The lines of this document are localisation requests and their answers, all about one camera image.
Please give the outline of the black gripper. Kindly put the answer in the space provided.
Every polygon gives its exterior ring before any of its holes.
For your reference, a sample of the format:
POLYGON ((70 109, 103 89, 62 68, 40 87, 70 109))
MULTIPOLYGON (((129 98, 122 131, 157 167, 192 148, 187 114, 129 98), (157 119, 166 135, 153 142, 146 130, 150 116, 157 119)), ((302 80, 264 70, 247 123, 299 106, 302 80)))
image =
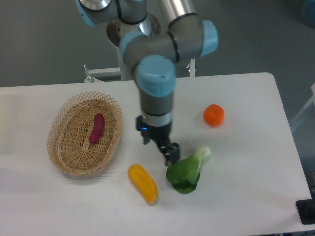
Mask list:
POLYGON ((173 160, 180 160, 180 145, 176 142, 171 142, 169 138, 171 128, 172 122, 156 127, 145 123, 142 115, 136 118, 136 129, 143 137, 143 144, 146 145, 152 140, 165 157, 165 166, 172 164, 173 160))

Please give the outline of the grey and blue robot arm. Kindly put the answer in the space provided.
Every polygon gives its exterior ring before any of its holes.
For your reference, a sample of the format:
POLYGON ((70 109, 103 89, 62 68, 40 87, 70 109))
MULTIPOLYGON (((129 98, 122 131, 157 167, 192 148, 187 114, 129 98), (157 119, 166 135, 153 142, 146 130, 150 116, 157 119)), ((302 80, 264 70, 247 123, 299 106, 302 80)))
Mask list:
POLYGON ((78 11, 89 26, 118 20, 118 48, 140 94, 136 129, 143 142, 155 142, 166 164, 180 159, 180 146, 169 139, 173 120, 175 64, 202 57, 218 46, 218 32, 201 20, 190 0, 161 0, 168 31, 154 36, 144 0, 78 0, 78 11))

